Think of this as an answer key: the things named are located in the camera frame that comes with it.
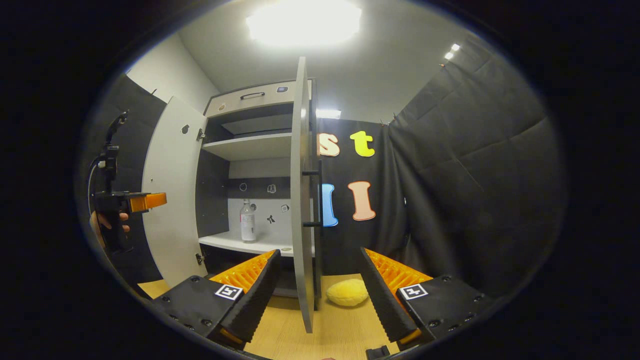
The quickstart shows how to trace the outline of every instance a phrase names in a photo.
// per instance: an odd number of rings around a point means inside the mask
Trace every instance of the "yellow letter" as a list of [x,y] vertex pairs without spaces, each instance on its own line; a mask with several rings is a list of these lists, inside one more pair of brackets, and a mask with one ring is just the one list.
[[320,155],[336,156],[340,154],[338,138],[336,138],[333,134],[319,134],[318,144],[320,145]]
[[351,134],[349,138],[352,139],[355,143],[356,152],[358,153],[358,155],[368,158],[369,156],[373,156],[373,154],[376,153],[374,149],[370,149],[367,146],[367,142],[372,142],[373,138],[371,136],[367,136],[367,133],[365,133],[364,131],[358,131],[355,134]]

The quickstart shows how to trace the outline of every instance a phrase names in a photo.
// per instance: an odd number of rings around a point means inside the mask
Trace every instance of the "cabinet shelf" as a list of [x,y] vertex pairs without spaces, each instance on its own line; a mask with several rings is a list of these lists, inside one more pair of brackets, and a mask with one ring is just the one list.
[[229,161],[287,158],[291,156],[291,133],[248,136],[206,143],[202,149]]
[[[274,249],[280,249],[280,254],[286,257],[293,257],[293,245],[291,237],[274,236],[263,234],[258,236],[256,242],[245,243],[240,237],[240,230],[227,231],[225,233],[204,236],[198,239],[201,244],[219,247],[227,250],[249,252],[252,254],[263,254]],[[314,256],[315,248],[311,246],[311,254]]]

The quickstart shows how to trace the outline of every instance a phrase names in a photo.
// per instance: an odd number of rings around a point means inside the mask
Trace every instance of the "small sign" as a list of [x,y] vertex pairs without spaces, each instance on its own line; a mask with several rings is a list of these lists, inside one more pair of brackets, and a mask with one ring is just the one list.
[[407,300],[415,299],[428,294],[420,284],[400,288],[400,292],[402,293],[402,296],[404,296],[404,298]]
[[216,291],[216,295],[225,299],[235,300],[242,292],[242,288],[224,284],[220,289]]

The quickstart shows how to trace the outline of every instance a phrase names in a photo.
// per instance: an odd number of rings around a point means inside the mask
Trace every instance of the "yellow plush toy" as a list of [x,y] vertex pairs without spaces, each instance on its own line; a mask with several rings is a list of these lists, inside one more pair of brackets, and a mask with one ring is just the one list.
[[331,285],[326,296],[332,302],[342,306],[356,306],[369,297],[364,281],[360,279],[349,279],[336,282]]

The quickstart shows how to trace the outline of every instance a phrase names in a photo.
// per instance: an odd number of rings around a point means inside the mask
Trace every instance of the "hinge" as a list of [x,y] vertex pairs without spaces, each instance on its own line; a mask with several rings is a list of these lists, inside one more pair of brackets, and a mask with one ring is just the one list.
[[204,256],[196,253],[196,261],[198,261],[198,265],[202,265],[202,262],[204,261]]

